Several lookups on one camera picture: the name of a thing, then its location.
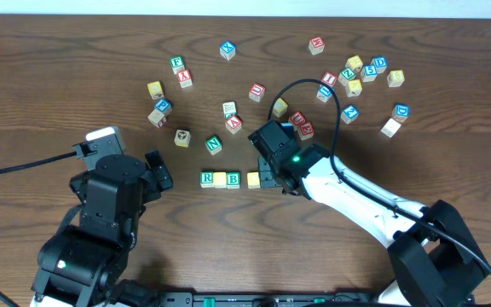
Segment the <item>green B block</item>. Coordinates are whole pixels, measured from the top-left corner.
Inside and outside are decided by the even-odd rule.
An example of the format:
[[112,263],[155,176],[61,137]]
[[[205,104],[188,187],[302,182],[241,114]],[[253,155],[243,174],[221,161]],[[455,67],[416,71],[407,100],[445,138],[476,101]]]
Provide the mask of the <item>green B block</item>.
[[227,188],[240,188],[240,173],[237,171],[226,173],[226,187]]

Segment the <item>green R block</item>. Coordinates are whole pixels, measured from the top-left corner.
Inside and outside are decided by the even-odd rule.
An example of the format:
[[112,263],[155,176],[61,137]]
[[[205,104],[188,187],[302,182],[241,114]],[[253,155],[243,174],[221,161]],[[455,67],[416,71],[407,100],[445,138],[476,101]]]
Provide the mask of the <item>green R block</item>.
[[200,187],[201,188],[213,188],[214,187],[214,172],[202,171],[200,173]]

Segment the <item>yellow O block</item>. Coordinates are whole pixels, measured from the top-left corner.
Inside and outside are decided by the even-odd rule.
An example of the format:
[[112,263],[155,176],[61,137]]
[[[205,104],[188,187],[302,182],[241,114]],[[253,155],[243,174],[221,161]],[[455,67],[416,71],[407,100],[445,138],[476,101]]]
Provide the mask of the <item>yellow O block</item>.
[[227,187],[227,173],[226,172],[214,172],[213,173],[213,186],[214,186],[214,188],[226,188]]

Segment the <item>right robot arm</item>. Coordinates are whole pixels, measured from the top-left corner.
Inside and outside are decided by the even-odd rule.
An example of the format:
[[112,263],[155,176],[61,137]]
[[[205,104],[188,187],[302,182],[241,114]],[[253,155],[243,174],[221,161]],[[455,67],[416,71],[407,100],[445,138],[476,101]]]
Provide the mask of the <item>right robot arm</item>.
[[340,212],[386,249],[395,279],[378,303],[461,306],[489,276],[472,233],[447,202],[426,206],[392,194],[322,146],[301,146],[289,124],[270,120],[248,138],[285,192]]

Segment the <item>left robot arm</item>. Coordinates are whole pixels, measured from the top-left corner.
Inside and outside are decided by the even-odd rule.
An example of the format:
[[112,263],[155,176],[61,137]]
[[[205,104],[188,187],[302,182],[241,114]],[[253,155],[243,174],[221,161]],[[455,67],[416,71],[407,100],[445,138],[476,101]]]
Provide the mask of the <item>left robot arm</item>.
[[106,303],[136,246],[146,204],[173,186],[157,150],[137,159],[124,154],[115,135],[73,148],[87,166],[69,182],[80,203],[38,254],[34,306]]

